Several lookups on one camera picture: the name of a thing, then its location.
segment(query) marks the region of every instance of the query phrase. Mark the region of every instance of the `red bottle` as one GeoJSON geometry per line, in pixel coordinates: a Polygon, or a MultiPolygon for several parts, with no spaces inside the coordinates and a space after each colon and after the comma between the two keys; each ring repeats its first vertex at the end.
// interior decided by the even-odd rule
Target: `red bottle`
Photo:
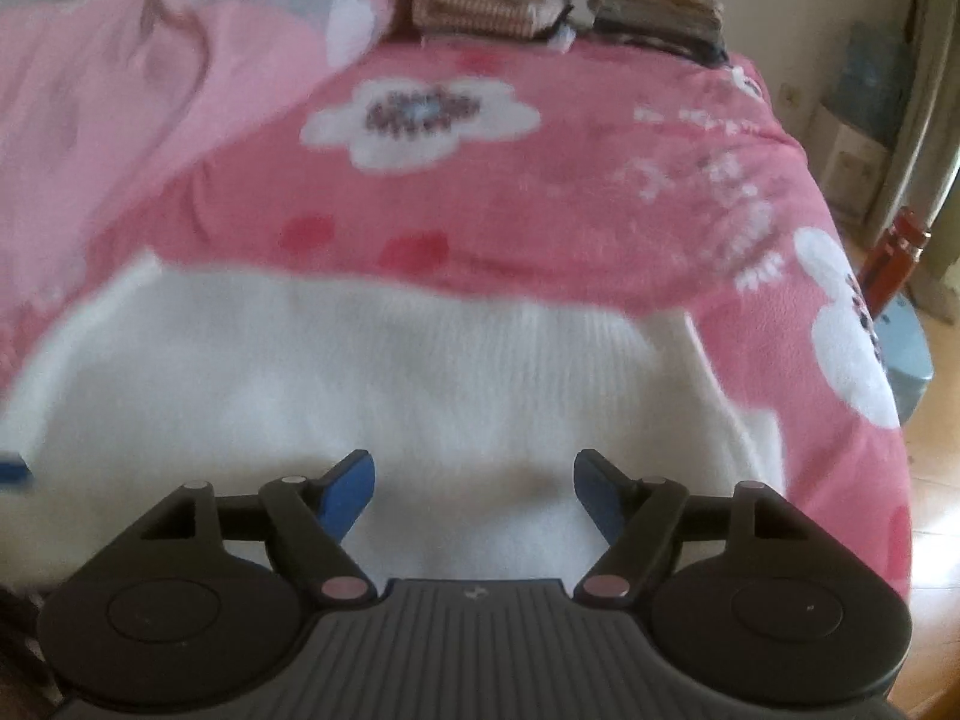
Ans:
{"type": "Polygon", "coordinates": [[[879,317],[904,288],[929,241],[929,229],[913,211],[901,208],[857,276],[867,311],[873,319],[879,317]]]}

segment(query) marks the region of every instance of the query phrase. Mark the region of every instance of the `round circular pad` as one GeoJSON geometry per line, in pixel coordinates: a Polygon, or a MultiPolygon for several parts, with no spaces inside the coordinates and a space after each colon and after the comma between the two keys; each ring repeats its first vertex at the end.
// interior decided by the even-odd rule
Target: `round circular pad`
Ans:
{"type": "Polygon", "coordinates": [[[811,581],[761,579],[733,596],[733,613],[755,634],[780,641],[815,641],[837,630],[843,605],[811,581]]]}
{"type": "Polygon", "coordinates": [[[651,633],[702,685],[760,706],[820,709],[889,685],[910,623],[894,591],[865,569],[814,582],[737,575],[714,557],[656,591],[651,633]]]}
{"type": "Polygon", "coordinates": [[[107,616],[114,629],[134,641],[186,641],[213,625],[217,594],[195,581],[141,581],[117,593],[107,616]]]}
{"type": "Polygon", "coordinates": [[[222,701],[282,664],[301,624],[284,579],[226,553],[155,563],[152,580],[78,575],[50,597],[37,627],[61,680],[98,704],[180,710],[222,701]]]}

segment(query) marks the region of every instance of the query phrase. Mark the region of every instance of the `pink fabric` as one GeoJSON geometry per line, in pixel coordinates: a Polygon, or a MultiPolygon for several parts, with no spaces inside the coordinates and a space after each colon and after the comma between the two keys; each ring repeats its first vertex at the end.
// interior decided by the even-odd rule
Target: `pink fabric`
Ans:
{"type": "MultiPolygon", "coordinates": [[[[152,247],[184,266],[363,274],[636,317],[683,306],[727,396],[779,415],[790,498],[904,591],[907,463],[871,327],[805,155],[742,65],[589,44],[563,56],[381,47],[90,241],[70,299],[152,247]],[[403,156],[410,143],[448,133],[388,133],[371,151],[367,108],[349,124],[345,106],[415,82],[481,90],[476,121],[499,118],[455,122],[459,143],[430,141],[443,154],[419,167],[403,156]],[[838,379],[864,344],[856,381],[838,379]]],[[[8,378],[61,310],[23,308],[8,378]]]]}
{"type": "Polygon", "coordinates": [[[339,70],[325,33],[256,1],[66,0],[0,12],[0,35],[0,317],[59,289],[138,199],[339,70]]]}

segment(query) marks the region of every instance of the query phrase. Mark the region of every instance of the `white fluffy fabric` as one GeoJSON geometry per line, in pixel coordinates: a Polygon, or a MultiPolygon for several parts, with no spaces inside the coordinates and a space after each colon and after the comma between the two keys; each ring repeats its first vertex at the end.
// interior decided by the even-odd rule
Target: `white fluffy fabric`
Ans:
{"type": "Polygon", "coordinates": [[[576,454],[699,494],[782,488],[773,415],[736,408],[685,314],[464,300],[364,280],[184,272],[146,258],[51,333],[11,393],[0,581],[60,581],[173,488],[252,493],[373,452],[347,538],[390,577],[559,577],[605,544],[576,454]]]}

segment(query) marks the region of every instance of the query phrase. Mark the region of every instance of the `ridged black surface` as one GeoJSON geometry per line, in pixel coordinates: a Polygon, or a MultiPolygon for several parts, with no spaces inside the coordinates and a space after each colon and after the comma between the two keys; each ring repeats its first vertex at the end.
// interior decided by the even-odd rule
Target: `ridged black surface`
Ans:
{"type": "MultiPolygon", "coordinates": [[[[131,715],[73,702],[58,720],[131,715]]],[[[155,720],[894,720],[879,700],[831,712],[759,709],[666,664],[632,619],[557,583],[402,581],[320,620],[299,656],[246,696],[155,720]]]]}

